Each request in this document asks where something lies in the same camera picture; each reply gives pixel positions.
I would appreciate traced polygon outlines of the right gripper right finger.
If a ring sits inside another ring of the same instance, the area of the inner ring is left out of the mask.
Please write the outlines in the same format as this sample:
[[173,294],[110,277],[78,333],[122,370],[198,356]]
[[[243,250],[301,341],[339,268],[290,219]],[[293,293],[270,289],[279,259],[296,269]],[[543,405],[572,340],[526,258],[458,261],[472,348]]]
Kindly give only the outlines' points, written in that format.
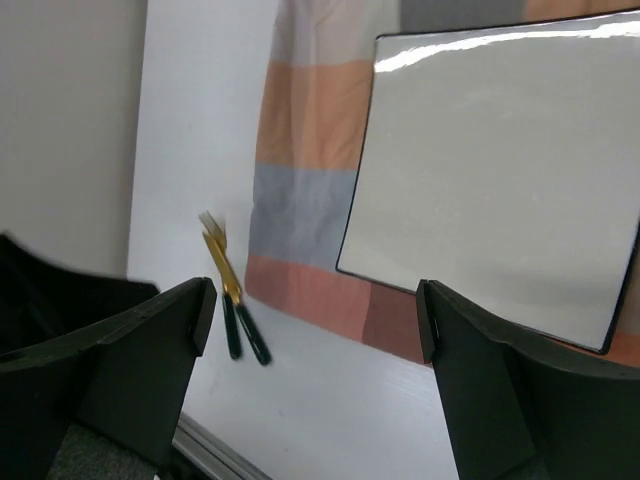
[[639,371],[496,317],[444,284],[416,291],[462,479],[636,479]]

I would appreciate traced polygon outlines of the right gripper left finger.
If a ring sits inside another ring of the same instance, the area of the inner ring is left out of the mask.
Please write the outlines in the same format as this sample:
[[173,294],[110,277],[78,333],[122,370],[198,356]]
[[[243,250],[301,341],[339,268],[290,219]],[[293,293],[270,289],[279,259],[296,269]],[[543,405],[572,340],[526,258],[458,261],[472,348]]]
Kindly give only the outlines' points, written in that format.
[[3,354],[2,478],[45,478],[72,425],[164,467],[216,298],[210,279],[192,278],[117,315]]

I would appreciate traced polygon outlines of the square white plate black rim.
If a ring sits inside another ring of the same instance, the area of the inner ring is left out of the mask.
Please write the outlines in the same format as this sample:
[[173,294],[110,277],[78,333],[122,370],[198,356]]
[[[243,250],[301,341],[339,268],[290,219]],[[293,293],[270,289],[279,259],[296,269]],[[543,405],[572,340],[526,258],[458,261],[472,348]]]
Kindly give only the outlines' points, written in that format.
[[639,13],[384,34],[336,267],[598,354],[639,242]]

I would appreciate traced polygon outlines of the checkered orange blue cloth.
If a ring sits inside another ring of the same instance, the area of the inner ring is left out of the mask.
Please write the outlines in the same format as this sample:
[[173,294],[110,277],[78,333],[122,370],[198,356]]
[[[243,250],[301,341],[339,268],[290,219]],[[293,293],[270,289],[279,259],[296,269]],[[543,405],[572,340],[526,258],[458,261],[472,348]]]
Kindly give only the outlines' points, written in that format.
[[256,141],[247,292],[297,319],[423,363],[412,294],[336,270],[375,38],[610,13],[624,1],[282,1]]

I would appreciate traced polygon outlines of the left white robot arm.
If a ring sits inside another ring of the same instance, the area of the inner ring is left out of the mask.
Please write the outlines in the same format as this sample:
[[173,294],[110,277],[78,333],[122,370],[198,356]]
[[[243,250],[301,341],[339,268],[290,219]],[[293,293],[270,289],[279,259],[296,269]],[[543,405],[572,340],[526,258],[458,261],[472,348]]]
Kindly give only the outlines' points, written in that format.
[[1,352],[36,345],[157,295],[148,282],[69,270],[1,235]]

